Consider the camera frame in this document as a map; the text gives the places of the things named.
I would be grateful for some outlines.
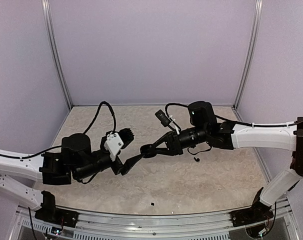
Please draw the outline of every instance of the lavender wall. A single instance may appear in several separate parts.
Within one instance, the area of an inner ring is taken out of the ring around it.
[[[0,1],[0,148],[33,153],[49,147],[67,113],[41,1]],[[17,206],[0,194],[0,240]]]
[[[50,1],[73,103],[233,104],[255,2]]]
[[[264,1],[248,82],[239,112],[255,123],[303,116],[303,0]],[[271,175],[289,167],[291,154],[261,149]],[[288,199],[303,239],[303,180]]]

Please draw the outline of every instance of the wire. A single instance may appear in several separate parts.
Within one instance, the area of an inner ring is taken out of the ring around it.
[[[33,238],[35,240],[38,240],[36,237],[36,234],[35,234],[34,226],[33,226],[33,219],[32,219],[32,213],[31,213],[30,207],[28,208],[28,212],[29,212],[29,219],[30,219],[30,225],[31,225],[31,231],[32,231]]]
[[[91,127],[93,126],[93,124],[95,123],[102,105],[106,105],[108,107],[108,109],[109,109],[109,111],[110,111],[110,113],[112,115],[112,119],[113,119],[113,130],[112,130],[112,132],[114,133],[116,131],[116,117],[115,117],[114,110],[113,110],[112,106],[108,102],[102,101],[99,104],[97,112],[96,112],[94,118],[92,119],[91,123],[88,125],[88,127],[86,128],[86,130],[83,132],[84,134],[86,134],[91,129]],[[61,145],[59,145],[59,146],[53,146],[53,147],[47,148],[45,150],[42,150],[40,152],[37,152],[37,153],[35,153],[33,155],[27,155],[27,156],[10,156],[10,155],[5,155],[5,154],[1,154],[0,153],[0,157],[9,158],[9,159],[21,159],[21,160],[23,160],[23,159],[30,159],[30,158],[36,157],[36,156],[38,156],[40,154],[43,154],[43,153],[45,153],[47,151],[50,151],[50,150],[53,150],[53,149],[58,149],[58,148],[61,148],[61,147],[62,147]]]
[[[170,117],[170,115],[168,114],[168,107],[169,106],[180,106],[180,107],[183,107],[183,108],[187,108],[188,106],[185,105],[185,104],[181,104],[181,103],[175,103],[175,102],[170,102],[170,103],[167,103],[166,106],[165,106],[165,113],[167,115],[167,117],[171,120],[171,122],[179,129],[179,131],[181,132],[182,131],[182,128]]]
[[[90,177],[90,179],[87,181],[87,182],[83,182],[83,180],[79,180],[78,182],[79,183],[82,183],[82,184],[89,184],[93,179],[94,179],[94,177],[96,177],[96,175],[98,174],[98,172],[96,172],[94,175],[92,175],[91,177]]]
[[[195,156],[195,155],[197,155],[197,154],[199,154],[199,153],[204,153],[204,152],[209,152],[210,150],[212,150],[212,146],[210,146],[210,148],[208,148],[208,149],[206,149],[206,150],[202,150],[202,151],[198,151],[198,152],[196,152],[196,153],[192,153],[192,152],[190,152],[190,149],[193,149],[193,147],[188,147],[187,148],[187,152],[189,152],[191,155],[193,155],[193,156]]]
[[[96,114],[95,114],[95,116],[93,117],[93,119],[91,120],[91,123],[88,125],[88,127],[86,128],[86,130],[83,132],[84,134],[86,134],[86,133],[91,129],[91,127],[93,126],[94,122],[95,122],[96,119],[97,119],[98,114],[100,113],[101,107],[102,107],[103,105],[106,105],[106,106],[108,107],[108,109],[109,109],[109,111],[110,111],[110,113],[111,113],[112,119],[113,119],[113,130],[112,130],[112,133],[114,133],[114,132],[116,131],[116,117],[115,117],[114,110],[113,110],[112,106],[111,106],[108,102],[102,101],[102,102],[99,104],[99,106],[98,106],[98,108],[97,108],[97,111],[96,111]]]
[[[271,227],[269,228],[268,232],[266,232],[266,234],[263,235],[263,237],[265,237],[267,234],[269,234],[272,231],[275,221],[276,221],[276,211],[277,211],[277,201],[275,201],[275,213],[273,215],[273,221],[272,221]]]
[[[215,116],[216,116],[216,118],[223,120],[223,121],[232,122],[235,124],[244,125],[244,126],[248,126],[248,127],[254,126],[254,127],[259,127],[259,128],[284,128],[284,127],[291,127],[291,126],[295,126],[295,125],[303,123],[303,119],[302,119],[300,121],[295,121],[294,123],[290,123],[290,124],[271,124],[271,125],[254,124],[253,125],[252,123],[248,123],[248,122],[234,121],[234,120],[230,120],[228,118],[224,118],[222,116],[218,116],[218,115],[215,115]]]
[[[37,152],[33,155],[27,155],[27,156],[9,156],[9,155],[5,155],[5,154],[0,153],[0,157],[9,158],[9,159],[30,159],[30,158],[36,157],[40,154],[43,154],[44,152],[47,152],[47,151],[50,151],[50,150],[53,150],[53,149],[58,149],[60,147],[62,147],[62,146],[61,145],[60,146],[53,146],[53,147],[47,148],[43,151]]]
[[[271,219],[267,216],[267,228],[270,228],[270,224],[271,224]]]
[[[166,112],[166,115],[167,115],[168,118],[169,118],[169,114],[168,114],[168,107],[169,106],[180,106],[180,107],[184,107],[184,108],[188,107],[185,104],[175,103],[175,102],[171,102],[171,103],[166,104],[166,106],[165,106],[165,112]],[[270,125],[254,124],[253,125],[253,123],[242,122],[242,121],[234,121],[234,120],[230,120],[228,118],[225,118],[225,117],[222,117],[222,116],[219,116],[219,115],[215,115],[215,117],[217,119],[220,119],[220,120],[223,120],[223,121],[226,121],[226,122],[232,122],[232,123],[243,125],[243,126],[247,126],[247,127],[254,126],[254,127],[259,127],[259,128],[284,128],[284,127],[292,127],[292,126],[295,126],[295,125],[303,123],[303,119],[302,119],[300,121],[295,121],[294,123],[290,123],[290,124],[270,124]],[[172,121],[172,122],[179,128],[180,131],[182,130],[174,121]]]

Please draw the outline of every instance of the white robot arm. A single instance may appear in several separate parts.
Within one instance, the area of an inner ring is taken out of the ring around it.
[[[206,142],[210,149],[233,150],[237,148],[275,148],[291,151],[290,167],[280,172],[267,186],[260,189],[250,208],[231,212],[234,227],[248,225],[272,218],[271,206],[303,178],[303,117],[296,122],[279,124],[255,124],[232,121],[214,114],[209,102],[197,101],[189,105],[168,103],[166,114],[159,110],[156,117],[164,127],[173,122],[167,112],[168,106],[178,105],[188,109],[191,128],[180,132],[167,132],[153,144],[140,148],[140,155],[131,159],[133,164],[141,158],[156,155],[175,156],[183,154],[183,149],[194,148]]]
[[[0,192],[19,200],[34,211],[35,218],[64,226],[75,227],[76,211],[56,207],[55,196],[25,186],[10,176],[17,176],[46,185],[71,184],[71,176],[80,183],[90,182],[97,173],[111,168],[117,175],[125,169],[118,154],[133,141],[129,128],[107,133],[102,138],[100,150],[91,151],[91,142],[84,133],[64,137],[61,152],[23,154],[0,149]]]

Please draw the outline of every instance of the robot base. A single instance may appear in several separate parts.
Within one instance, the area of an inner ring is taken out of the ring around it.
[[[234,227],[258,223],[274,217],[271,207],[260,202],[262,190],[263,188],[257,192],[251,207],[235,210],[230,213]]]
[[[48,191],[42,191],[43,203],[35,213],[35,218],[44,222],[75,228],[79,213],[56,207],[55,196]]]

